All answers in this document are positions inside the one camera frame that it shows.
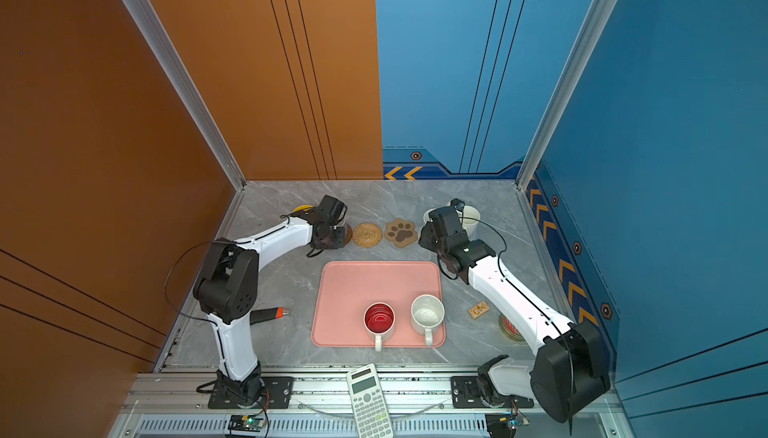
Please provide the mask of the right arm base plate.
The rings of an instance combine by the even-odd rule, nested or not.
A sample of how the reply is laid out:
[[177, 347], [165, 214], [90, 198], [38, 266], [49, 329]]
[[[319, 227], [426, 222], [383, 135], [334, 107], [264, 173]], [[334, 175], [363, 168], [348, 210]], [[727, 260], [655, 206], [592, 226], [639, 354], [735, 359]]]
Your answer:
[[498, 408], [498, 409], [532, 409], [533, 399], [516, 395], [500, 398], [485, 399], [478, 384], [478, 377], [472, 375], [455, 375], [450, 378], [451, 397], [454, 408]]

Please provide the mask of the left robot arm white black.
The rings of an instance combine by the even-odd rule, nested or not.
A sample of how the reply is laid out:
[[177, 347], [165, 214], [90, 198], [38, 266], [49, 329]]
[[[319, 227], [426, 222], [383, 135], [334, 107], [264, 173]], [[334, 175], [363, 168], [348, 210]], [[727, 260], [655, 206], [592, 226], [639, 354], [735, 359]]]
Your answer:
[[219, 354], [211, 408], [249, 408], [266, 392], [250, 330], [260, 271], [296, 248], [307, 246], [314, 257], [345, 247], [351, 239], [346, 212], [342, 201], [326, 195], [317, 206], [287, 214], [263, 232], [210, 244], [193, 297], [212, 326]]

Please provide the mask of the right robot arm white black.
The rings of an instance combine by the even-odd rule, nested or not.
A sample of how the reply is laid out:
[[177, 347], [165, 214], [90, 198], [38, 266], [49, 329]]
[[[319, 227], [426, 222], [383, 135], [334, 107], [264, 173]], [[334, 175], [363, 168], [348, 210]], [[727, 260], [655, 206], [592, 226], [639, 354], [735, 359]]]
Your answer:
[[610, 390], [606, 352], [598, 328], [575, 323], [551, 308], [518, 280], [501, 254], [469, 238], [459, 200], [433, 209], [419, 245], [436, 254], [451, 275], [484, 295], [517, 330], [534, 354], [528, 364], [501, 355], [478, 368], [486, 404], [502, 406], [514, 396], [535, 400], [559, 423]]

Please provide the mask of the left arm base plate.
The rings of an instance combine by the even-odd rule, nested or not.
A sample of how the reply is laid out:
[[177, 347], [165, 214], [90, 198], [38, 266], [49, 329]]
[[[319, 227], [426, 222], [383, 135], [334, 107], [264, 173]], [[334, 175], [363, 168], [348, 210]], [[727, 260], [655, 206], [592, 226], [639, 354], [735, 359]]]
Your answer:
[[207, 407], [209, 409], [256, 409], [267, 411], [289, 407], [294, 388], [290, 376], [261, 376], [243, 383], [223, 375], [213, 384]]

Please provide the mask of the cork paw print coaster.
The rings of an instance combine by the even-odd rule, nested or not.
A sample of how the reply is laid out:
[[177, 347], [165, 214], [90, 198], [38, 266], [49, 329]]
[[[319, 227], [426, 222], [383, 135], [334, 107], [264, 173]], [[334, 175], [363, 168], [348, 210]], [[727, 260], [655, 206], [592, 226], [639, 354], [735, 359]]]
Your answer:
[[402, 249], [417, 242], [419, 235], [412, 221], [397, 218], [385, 225], [384, 238]]

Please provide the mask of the rattan woven round coaster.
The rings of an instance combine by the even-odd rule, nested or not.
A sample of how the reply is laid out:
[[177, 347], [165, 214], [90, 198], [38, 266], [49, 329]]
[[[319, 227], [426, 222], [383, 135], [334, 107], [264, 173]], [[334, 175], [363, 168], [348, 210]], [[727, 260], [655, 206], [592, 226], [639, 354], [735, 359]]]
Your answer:
[[372, 248], [382, 239], [383, 231], [374, 223], [361, 223], [353, 230], [353, 241], [361, 248]]

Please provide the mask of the glossy brown wooden coaster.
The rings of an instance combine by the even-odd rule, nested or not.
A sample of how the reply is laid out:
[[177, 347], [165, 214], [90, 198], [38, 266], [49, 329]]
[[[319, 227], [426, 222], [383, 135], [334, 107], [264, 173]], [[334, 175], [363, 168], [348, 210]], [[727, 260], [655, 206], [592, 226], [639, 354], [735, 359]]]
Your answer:
[[348, 245], [353, 239], [353, 230], [350, 225], [346, 224], [344, 226], [344, 231], [345, 231], [344, 243], [345, 245]]

